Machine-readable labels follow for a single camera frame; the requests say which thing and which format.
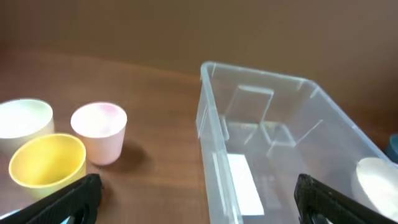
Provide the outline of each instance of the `yellow cup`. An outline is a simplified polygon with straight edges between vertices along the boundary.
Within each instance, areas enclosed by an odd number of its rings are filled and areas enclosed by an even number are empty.
[[[69,134],[48,134],[21,146],[9,164],[11,178],[42,199],[86,174],[84,144]]]

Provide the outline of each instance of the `clear plastic container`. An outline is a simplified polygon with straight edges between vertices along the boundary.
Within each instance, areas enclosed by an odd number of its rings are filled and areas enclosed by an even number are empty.
[[[311,80],[214,62],[201,79],[196,122],[214,224],[299,223],[299,174],[355,200],[357,163],[388,160]]]

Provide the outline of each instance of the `pink cup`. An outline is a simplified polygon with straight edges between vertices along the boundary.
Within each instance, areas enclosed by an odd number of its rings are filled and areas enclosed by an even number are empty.
[[[96,165],[108,165],[119,158],[126,123],[126,112],[120,106],[106,102],[78,108],[70,121],[86,146],[87,158]]]

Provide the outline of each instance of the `cup rim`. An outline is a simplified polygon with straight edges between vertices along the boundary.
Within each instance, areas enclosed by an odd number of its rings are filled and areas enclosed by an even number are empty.
[[[40,131],[41,129],[43,129],[44,127],[46,127],[51,122],[51,120],[53,118],[53,109],[52,109],[51,105],[49,103],[47,103],[46,101],[40,100],[37,98],[18,98],[18,99],[8,100],[8,101],[0,103],[0,107],[6,103],[13,103],[13,102],[18,102],[18,101],[34,101],[37,103],[41,103],[48,110],[49,116],[48,116],[46,122],[43,122],[43,125],[38,126],[36,129],[34,129],[33,131],[31,131],[29,133],[18,135],[18,136],[12,136],[12,137],[0,136],[0,139],[10,139],[11,140],[11,139],[17,139],[17,138],[23,138],[26,136],[30,136],[31,134],[34,134],[34,133]]]
[[[62,178],[61,180],[58,180],[58,181],[56,181],[56,182],[54,182],[54,183],[51,183],[51,184],[40,184],[40,185],[25,184],[25,183],[19,181],[17,178],[15,178],[15,177],[14,177],[14,174],[11,172],[11,165],[13,164],[13,162],[14,162],[15,158],[18,156],[18,154],[21,153],[21,151],[25,150],[25,149],[26,149],[28,146],[30,146],[31,144],[35,143],[36,141],[39,141],[39,140],[44,139],[44,138],[55,137],[55,136],[63,136],[63,137],[72,138],[72,139],[76,140],[76,141],[79,143],[79,145],[80,145],[81,148],[83,149],[83,158],[82,158],[82,160],[81,160],[79,166],[78,166],[71,174],[69,174],[68,176],[66,176],[66,177]],[[52,187],[52,186],[61,184],[62,182],[64,182],[64,181],[70,179],[70,178],[73,177],[76,173],[79,172],[79,170],[83,167],[83,165],[85,164],[85,162],[86,162],[86,147],[85,147],[85,145],[83,144],[83,142],[82,142],[78,137],[73,136],[73,135],[71,135],[71,134],[67,134],[67,133],[46,134],[46,135],[43,135],[43,136],[41,136],[41,137],[38,137],[38,138],[35,138],[35,139],[32,139],[32,140],[28,141],[27,143],[25,143],[24,145],[22,145],[22,146],[14,153],[14,155],[12,156],[12,158],[11,158],[11,160],[10,160],[10,163],[9,163],[9,165],[8,165],[8,173],[10,174],[11,179],[12,179],[15,183],[17,183],[18,185],[20,185],[20,186],[27,187],[27,188],[30,188],[30,189],[43,189],[43,188]]]
[[[90,135],[81,133],[78,130],[77,126],[76,126],[76,122],[75,122],[76,116],[77,116],[78,112],[81,109],[83,109],[83,108],[85,108],[87,106],[92,106],[92,105],[110,105],[110,106],[115,107],[119,112],[121,112],[121,115],[123,116],[123,122],[122,122],[123,125],[120,125],[120,127],[118,127],[117,129],[115,129],[115,131],[113,131],[113,132],[111,132],[109,134],[103,134],[103,135],[98,135],[98,136],[90,136]],[[75,110],[75,112],[73,112],[72,117],[70,119],[70,125],[72,126],[72,129],[77,134],[79,134],[81,136],[84,136],[86,138],[92,138],[92,139],[108,138],[108,137],[114,136],[115,134],[119,133],[120,131],[122,131],[126,127],[126,125],[127,125],[127,114],[126,114],[126,111],[123,108],[121,108],[121,106],[119,106],[117,104],[106,102],[106,101],[91,102],[91,103],[87,103],[87,104],[77,108]]]

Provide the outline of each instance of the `transparent storage box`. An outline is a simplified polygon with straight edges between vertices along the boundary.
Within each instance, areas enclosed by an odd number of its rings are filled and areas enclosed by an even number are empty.
[[[388,160],[311,80],[214,62],[201,80],[196,123],[213,224],[299,223],[299,174],[355,200],[357,163]]]

